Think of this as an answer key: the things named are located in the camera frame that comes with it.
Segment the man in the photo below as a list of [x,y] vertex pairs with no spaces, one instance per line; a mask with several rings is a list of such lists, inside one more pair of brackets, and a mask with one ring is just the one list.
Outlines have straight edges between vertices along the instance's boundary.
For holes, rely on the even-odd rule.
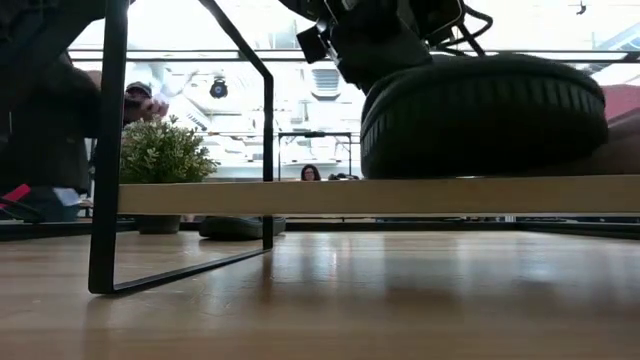
[[[20,201],[39,210],[46,222],[75,220],[69,190],[77,195],[90,187],[85,138],[98,137],[100,77],[75,68],[64,54],[10,114],[9,142],[0,152],[0,195],[28,184],[31,192]],[[125,118],[166,111],[166,104],[149,97],[128,108]]]
[[[95,81],[97,82],[100,81],[96,75],[93,75],[93,77],[95,78]],[[161,102],[152,101],[153,91],[151,90],[151,87],[147,84],[137,81],[127,85],[127,88],[125,89],[125,96],[126,96],[126,99],[132,100],[141,104],[144,103],[145,101],[151,101],[151,108],[150,109],[127,108],[127,110],[124,113],[124,119],[122,119],[123,126],[129,125],[132,122],[141,121],[141,120],[150,121],[153,119],[153,115],[160,115],[160,116],[166,115],[168,107]],[[90,165],[89,173],[93,176],[95,173],[95,169],[93,168],[95,166],[95,149],[93,149],[93,151],[91,152],[91,159],[89,160],[89,165]]]

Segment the wood grain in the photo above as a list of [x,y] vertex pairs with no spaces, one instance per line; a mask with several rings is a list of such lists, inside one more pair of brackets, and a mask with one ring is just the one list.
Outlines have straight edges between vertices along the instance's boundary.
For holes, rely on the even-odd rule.
[[[259,242],[120,234],[119,280]],[[0,243],[3,360],[638,359],[640,247],[517,232],[290,233],[123,298],[86,237]]]
[[640,213],[640,175],[121,185],[123,214]]

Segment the green plant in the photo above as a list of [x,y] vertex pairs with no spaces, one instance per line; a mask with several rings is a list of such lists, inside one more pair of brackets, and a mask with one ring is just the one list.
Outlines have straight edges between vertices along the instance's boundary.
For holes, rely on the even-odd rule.
[[178,118],[135,122],[122,134],[120,182],[159,184],[201,182],[217,163],[194,130],[175,125]]

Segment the plant pot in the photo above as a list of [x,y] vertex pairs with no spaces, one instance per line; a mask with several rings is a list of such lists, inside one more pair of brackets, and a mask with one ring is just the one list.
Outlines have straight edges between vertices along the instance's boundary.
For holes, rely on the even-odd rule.
[[142,235],[171,235],[180,231],[180,215],[140,215],[135,221]]

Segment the black metal table leg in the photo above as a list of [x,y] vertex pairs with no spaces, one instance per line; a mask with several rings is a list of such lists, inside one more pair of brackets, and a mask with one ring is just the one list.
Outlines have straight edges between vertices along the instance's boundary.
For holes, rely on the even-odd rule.
[[96,149],[93,228],[89,255],[89,291],[110,294],[116,253],[122,104],[127,56],[129,0],[106,4],[102,63],[102,118]]
[[[262,60],[242,38],[240,32],[215,0],[200,0],[215,17],[220,27],[238,46],[264,78],[264,181],[273,181],[273,76]],[[120,172],[120,141],[122,132],[122,104],[127,51],[127,10],[129,0],[107,2],[105,17],[102,119],[96,154],[95,207],[89,259],[89,291],[94,294],[115,294],[139,291],[183,279],[203,271],[264,254],[273,247],[273,217],[263,221],[263,248],[210,261],[204,264],[169,271],[162,274],[114,284],[116,220]]]

